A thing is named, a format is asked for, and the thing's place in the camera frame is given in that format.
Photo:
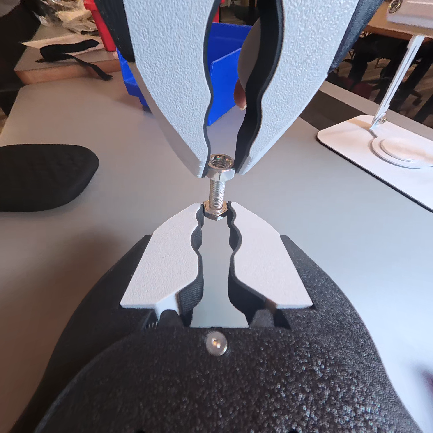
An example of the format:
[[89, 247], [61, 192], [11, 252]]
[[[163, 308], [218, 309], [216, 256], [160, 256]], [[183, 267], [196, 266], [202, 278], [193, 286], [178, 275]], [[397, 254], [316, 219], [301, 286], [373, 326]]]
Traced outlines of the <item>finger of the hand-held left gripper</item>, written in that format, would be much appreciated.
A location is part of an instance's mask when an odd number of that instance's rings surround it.
[[177, 157], [201, 178], [213, 93], [207, 38], [216, 1], [124, 1], [139, 88]]
[[260, 41], [237, 135], [237, 174], [250, 170], [310, 102], [327, 76], [357, 4], [257, 1]]

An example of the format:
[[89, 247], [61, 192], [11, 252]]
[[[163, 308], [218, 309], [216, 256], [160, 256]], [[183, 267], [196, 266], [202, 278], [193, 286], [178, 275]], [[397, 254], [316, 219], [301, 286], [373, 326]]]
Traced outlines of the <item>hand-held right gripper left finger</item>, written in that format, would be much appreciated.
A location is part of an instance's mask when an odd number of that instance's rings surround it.
[[203, 204], [193, 203], [151, 235], [120, 301], [123, 308], [153, 309], [158, 319], [174, 310], [191, 322], [203, 297]]

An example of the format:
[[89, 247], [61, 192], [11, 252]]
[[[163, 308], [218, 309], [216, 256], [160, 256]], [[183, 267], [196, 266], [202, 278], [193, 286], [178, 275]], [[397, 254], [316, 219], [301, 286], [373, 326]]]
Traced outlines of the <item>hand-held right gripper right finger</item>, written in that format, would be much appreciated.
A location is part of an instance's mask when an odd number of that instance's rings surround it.
[[230, 302], [246, 317], [258, 310], [271, 313], [304, 309], [313, 302], [280, 234], [239, 203], [228, 203]]

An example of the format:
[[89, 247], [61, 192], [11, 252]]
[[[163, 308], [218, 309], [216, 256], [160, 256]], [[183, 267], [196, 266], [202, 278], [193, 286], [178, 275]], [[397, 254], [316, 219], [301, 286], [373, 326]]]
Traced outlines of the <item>blue plastic bin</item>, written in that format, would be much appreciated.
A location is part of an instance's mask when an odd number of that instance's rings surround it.
[[207, 61], [214, 99], [207, 125], [212, 125], [235, 106], [234, 89], [239, 78], [238, 60], [249, 25], [212, 23], [208, 44]]

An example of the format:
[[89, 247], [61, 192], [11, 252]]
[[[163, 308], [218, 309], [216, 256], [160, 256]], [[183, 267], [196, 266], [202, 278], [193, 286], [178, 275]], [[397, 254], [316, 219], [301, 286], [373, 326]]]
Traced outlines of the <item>steel hex bolt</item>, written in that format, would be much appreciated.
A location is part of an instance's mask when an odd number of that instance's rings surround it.
[[227, 214], [224, 200], [225, 182], [210, 180], [209, 199], [203, 203], [205, 217], [212, 220], [223, 219]]

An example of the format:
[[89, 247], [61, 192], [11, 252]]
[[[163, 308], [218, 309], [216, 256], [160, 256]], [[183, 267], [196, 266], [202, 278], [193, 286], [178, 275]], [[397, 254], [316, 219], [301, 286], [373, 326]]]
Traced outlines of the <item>steel hex nut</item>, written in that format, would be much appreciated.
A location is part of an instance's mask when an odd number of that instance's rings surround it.
[[228, 181], [234, 177], [234, 159], [226, 154], [213, 154], [208, 162], [206, 177], [213, 181]]

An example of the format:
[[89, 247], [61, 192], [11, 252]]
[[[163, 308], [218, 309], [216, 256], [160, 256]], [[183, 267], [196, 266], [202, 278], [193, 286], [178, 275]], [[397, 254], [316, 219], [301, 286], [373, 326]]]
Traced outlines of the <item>person's left hand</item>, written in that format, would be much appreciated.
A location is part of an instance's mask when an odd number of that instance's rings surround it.
[[234, 103], [237, 107], [239, 107], [242, 111], [246, 109], [247, 106], [246, 93], [239, 79], [237, 80], [234, 87], [233, 98], [234, 98]]

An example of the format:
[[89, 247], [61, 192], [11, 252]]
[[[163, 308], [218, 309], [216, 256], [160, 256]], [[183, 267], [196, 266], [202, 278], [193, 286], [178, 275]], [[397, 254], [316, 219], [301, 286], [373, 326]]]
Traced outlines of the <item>red plastic bin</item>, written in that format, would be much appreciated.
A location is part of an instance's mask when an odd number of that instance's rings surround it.
[[85, 9], [91, 12], [95, 25], [97, 27], [99, 36], [101, 37], [102, 43], [105, 47], [105, 50], [108, 52], [115, 52], [116, 45], [111, 37], [111, 34], [102, 18], [102, 15], [99, 11], [98, 6], [96, 5], [94, 0], [84, 0]]

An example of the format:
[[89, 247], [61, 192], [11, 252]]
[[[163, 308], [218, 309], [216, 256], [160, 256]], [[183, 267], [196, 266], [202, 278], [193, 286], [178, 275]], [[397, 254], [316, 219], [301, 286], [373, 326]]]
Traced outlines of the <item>light wooden board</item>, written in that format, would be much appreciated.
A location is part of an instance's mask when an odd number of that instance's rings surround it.
[[[90, 51], [73, 53], [81, 60], [95, 64], [105, 73], [111, 74], [121, 70], [116, 51], [106, 51], [102, 40], [96, 36], [88, 38], [97, 39], [100, 44]], [[33, 38], [24, 42], [26, 46], [24, 54], [14, 67], [15, 73], [24, 84], [36, 84], [49, 81], [57, 81], [68, 78], [98, 78], [92, 68], [84, 67], [73, 59], [59, 62], [39, 62], [42, 59], [40, 48], [54, 44], [75, 43], [84, 40], [84, 36], [73, 33], [62, 27], [47, 27], [40, 25]]]

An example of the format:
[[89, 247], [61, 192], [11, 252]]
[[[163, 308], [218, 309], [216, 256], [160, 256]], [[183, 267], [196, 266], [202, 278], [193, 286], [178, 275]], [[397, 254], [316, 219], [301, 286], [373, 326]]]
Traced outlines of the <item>white document stand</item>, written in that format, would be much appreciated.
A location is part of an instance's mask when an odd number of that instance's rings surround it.
[[432, 1], [392, 1], [387, 21], [416, 27], [375, 116], [361, 115], [317, 133], [318, 140], [422, 207], [433, 209], [432, 140], [386, 119], [386, 112], [424, 38]]

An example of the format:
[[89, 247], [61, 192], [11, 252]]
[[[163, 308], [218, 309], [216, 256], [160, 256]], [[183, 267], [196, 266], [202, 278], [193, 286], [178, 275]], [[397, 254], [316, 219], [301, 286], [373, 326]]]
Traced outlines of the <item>black wrist rest pad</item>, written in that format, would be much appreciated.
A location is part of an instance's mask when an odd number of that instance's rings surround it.
[[70, 203], [88, 186], [99, 159], [66, 144], [15, 144], [0, 148], [1, 212], [38, 212]]

